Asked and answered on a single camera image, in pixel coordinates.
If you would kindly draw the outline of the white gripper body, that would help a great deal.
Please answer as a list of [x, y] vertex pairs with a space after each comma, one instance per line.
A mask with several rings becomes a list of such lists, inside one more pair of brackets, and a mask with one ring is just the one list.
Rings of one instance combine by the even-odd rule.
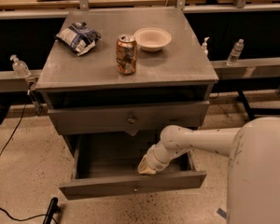
[[156, 174], [163, 171], [170, 163], [173, 152], [162, 143], [150, 147], [146, 154], [147, 167]]

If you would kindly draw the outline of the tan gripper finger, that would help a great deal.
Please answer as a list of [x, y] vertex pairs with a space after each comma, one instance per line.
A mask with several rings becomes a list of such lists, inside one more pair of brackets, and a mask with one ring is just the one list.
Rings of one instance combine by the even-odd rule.
[[139, 174], [143, 174], [147, 169], [147, 156], [144, 156], [138, 164], [137, 171]]
[[150, 169], [149, 167], [146, 167], [144, 169], [138, 169], [138, 173], [140, 175], [155, 175], [157, 173], [157, 171]]

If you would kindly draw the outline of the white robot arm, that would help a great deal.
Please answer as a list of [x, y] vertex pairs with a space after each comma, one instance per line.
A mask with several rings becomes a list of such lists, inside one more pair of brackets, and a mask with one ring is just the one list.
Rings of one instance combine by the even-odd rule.
[[137, 171], [154, 175], [193, 148], [229, 159], [227, 224], [280, 224], [280, 118], [213, 130], [167, 126]]

